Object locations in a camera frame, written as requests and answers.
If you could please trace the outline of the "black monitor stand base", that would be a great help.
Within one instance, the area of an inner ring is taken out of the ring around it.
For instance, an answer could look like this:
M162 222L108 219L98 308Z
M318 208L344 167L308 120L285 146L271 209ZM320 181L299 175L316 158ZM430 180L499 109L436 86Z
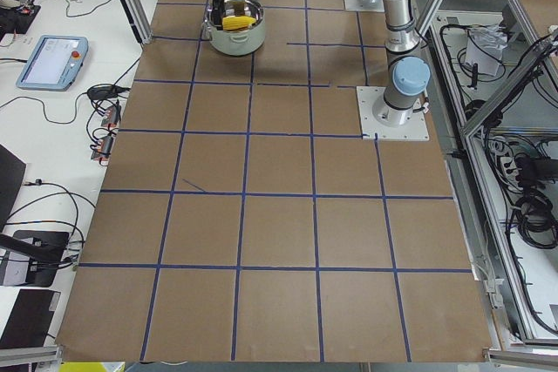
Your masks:
M1 234L1 285L50 287L69 241L67 232L18 230Z

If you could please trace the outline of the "brown paper table cover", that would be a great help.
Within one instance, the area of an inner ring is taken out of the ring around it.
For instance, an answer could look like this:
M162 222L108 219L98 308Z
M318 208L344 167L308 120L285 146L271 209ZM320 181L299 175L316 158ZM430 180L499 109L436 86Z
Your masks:
M68 362L478 362L490 346L436 137L363 139L384 16L259 0L228 57L159 0L58 343Z

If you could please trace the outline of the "grey cooking pot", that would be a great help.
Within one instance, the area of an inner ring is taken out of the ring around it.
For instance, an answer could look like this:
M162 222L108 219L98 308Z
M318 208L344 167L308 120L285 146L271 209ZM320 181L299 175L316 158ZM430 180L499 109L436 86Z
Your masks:
M222 19L247 15L257 19L247 30L225 31ZM266 36L264 8L257 0L224 0L223 10L208 6L202 24L202 38L219 52L229 56L245 56L260 48Z

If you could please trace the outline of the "yellow toy corn cob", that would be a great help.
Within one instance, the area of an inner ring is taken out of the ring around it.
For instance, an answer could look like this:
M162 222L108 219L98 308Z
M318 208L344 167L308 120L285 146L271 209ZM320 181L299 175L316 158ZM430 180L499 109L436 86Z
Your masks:
M253 24L257 22L257 19L247 15L241 16L227 16L222 19L222 29L225 31L239 31L247 30Z

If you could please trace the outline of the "near teach pendant tablet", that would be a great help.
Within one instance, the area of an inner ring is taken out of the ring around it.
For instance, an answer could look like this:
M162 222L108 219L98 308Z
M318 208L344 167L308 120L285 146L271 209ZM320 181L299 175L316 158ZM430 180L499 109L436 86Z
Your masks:
M41 36L17 79L16 87L66 91L75 81L88 50L86 37Z

